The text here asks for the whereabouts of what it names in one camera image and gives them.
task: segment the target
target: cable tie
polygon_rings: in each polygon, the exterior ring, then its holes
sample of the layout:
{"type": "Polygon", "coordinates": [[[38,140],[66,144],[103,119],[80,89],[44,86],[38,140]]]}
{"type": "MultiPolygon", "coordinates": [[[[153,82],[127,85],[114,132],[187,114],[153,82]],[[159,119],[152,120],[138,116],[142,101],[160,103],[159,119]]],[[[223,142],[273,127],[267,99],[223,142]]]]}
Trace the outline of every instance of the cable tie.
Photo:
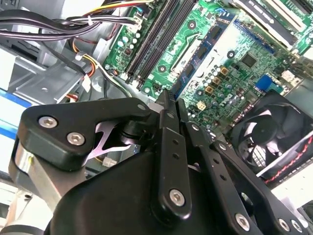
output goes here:
{"type": "Polygon", "coordinates": [[[88,15],[87,16],[87,18],[88,18],[88,24],[91,26],[91,25],[93,25],[93,22],[92,22],[92,19],[91,19],[91,16],[90,15],[88,15]]]}

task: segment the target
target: red wire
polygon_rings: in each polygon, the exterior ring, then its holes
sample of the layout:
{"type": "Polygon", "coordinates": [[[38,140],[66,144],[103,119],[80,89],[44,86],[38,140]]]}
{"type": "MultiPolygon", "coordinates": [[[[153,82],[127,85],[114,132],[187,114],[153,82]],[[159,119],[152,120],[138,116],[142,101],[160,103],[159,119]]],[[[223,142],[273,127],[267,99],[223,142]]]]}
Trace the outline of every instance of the red wire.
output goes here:
{"type": "Polygon", "coordinates": [[[297,155],[297,157],[295,159],[293,159],[289,164],[285,165],[281,170],[279,170],[277,172],[277,174],[275,176],[273,176],[271,179],[266,180],[265,183],[269,183],[272,182],[273,180],[275,180],[281,173],[283,173],[285,170],[287,170],[289,167],[291,167],[296,161],[298,161],[301,156],[308,150],[309,145],[312,143],[313,140],[313,136],[310,137],[308,143],[304,146],[303,150],[297,155]]]}

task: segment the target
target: motherboard component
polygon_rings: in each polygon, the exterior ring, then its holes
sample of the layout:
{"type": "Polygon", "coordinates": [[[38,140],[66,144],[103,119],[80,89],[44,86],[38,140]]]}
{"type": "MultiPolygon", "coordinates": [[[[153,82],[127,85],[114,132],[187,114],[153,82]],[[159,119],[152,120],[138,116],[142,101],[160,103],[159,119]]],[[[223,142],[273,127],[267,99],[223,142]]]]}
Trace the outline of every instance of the motherboard component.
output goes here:
{"type": "Polygon", "coordinates": [[[280,0],[264,0],[267,6],[271,8],[279,17],[285,20],[289,26],[302,32],[307,26],[302,22],[294,12],[289,10],[280,0]]]}
{"type": "Polygon", "coordinates": [[[179,3],[178,0],[167,0],[166,3],[163,5],[161,11],[159,12],[153,25],[151,26],[145,40],[142,42],[135,57],[128,66],[127,73],[130,78],[134,74],[134,72],[138,69],[143,58],[147,56],[147,52],[153,45],[157,36],[159,36],[159,33],[161,32],[162,28],[168,21],[169,17],[172,15],[178,3],[179,3]]]}
{"type": "Polygon", "coordinates": [[[198,109],[200,109],[201,111],[205,110],[206,109],[206,104],[203,102],[203,101],[199,101],[197,103],[197,107],[198,109]]]}
{"type": "Polygon", "coordinates": [[[196,3],[197,1],[195,0],[184,0],[180,4],[179,9],[175,13],[175,16],[171,19],[171,22],[167,26],[167,29],[165,30],[164,34],[161,36],[159,42],[150,53],[149,58],[141,67],[142,70],[138,74],[138,80],[139,80],[139,85],[137,87],[138,89],[140,89],[142,85],[145,83],[149,74],[159,62],[164,51],[169,46],[171,40],[176,35],[181,25],[184,23],[184,21],[186,20],[186,18],[188,17],[188,15],[192,11],[196,3]]]}
{"type": "Polygon", "coordinates": [[[313,5],[307,0],[291,0],[291,2],[304,14],[311,14],[313,12],[313,5]]]}
{"type": "Polygon", "coordinates": [[[183,93],[184,89],[188,86],[189,82],[192,80],[197,70],[201,70],[201,66],[210,65],[212,60],[209,60],[208,54],[215,46],[216,42],[220,39],[222,34],[226,31],[230,24],[234,22],[236,16],[230,13],[222,13],[217,19],[216,23],[209,30],[206,37],[203,39],[202,43],[198,47],[197,51],[188,62],[186,68],[178,77],[176,83],[172,86],[172,93],[174,94],[174,98],[178,99],[180,95],[183,93]]]}
{"type": "Polygon", "coordinates": [[[272,36],[288,49],[291,49],[297,41],[297,38],[256,0],[233,0],[233,3],[255,18],[272,36]]]}

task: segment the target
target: black ram slot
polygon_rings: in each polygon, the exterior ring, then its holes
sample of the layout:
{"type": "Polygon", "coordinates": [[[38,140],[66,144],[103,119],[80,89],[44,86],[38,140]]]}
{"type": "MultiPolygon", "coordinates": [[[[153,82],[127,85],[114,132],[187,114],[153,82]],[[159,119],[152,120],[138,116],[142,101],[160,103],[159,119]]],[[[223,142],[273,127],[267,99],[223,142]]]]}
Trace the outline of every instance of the black ram slot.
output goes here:
{"type": "Polygon", "coordinates": [[[159,35],[163,26],[166,24],[169,17],[175,11],[178,3],[179,0],[168,0],[164,4],[158,17],[151,26],[151,29],[149,30],[147,37],[141,44],[141,47],[137,50],[135,57],[132,59],[132,62],[128,66],[127,72],[129,76],[132,76],[134,72],[138,69],[139,65],[141,64],[144,57],[147,55],[149,49],[153,45],[153,42],[159,35]]]}
{"type": "Polygon", "coordinates": [[[142,66],[142,71],[139,73],[139,85],[138,89],[141,89],[142,85],[147,80],[149,74],[155,68],[160,58],[162,57],[164,51],[169,46],[170,42],[177,34],[178,30],[182,24],[186,21],[193,7],[197,3],[196,0],[184,0],[179,6],[175,16],[172,18],[170,24],[168,25],[165,33],[160,38],[159,42],[150,54],[150,58],[147,59],[146,63],[142,66]]]}

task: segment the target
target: yellow wire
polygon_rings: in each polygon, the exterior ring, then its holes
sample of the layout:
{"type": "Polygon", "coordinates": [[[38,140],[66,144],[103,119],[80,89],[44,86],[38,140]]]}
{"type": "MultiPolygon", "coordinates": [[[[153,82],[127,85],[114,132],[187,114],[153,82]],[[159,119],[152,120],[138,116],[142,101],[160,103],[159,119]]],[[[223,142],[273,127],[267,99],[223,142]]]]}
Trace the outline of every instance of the yellow wire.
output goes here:
{"type": "Polygon", "coordinates": [[[122,5],[124,5],[124,4],[129,4],[129,3],[133,3],[133,4],[137,4],[137,3],[149,3],[149,2],[153,2],[153,1],[154,1],[154,0],[123,1],[123,2],[120,2],[120,3],[108,4],[108,5],[105,5],[105,6],[97,7],[97,8],[95,8],[95,9],[93,9],[91,12],[103,10],[103,9],[106,9],[106,8],[119,7],[119,6],[122,6],[122,5]]]}
{"type": "Polygon", "coordinates": [[[101,161],[100,159],[98,159],[98,157],[95,158],[98,162],[103,163],[103,161],[101,161]]]}

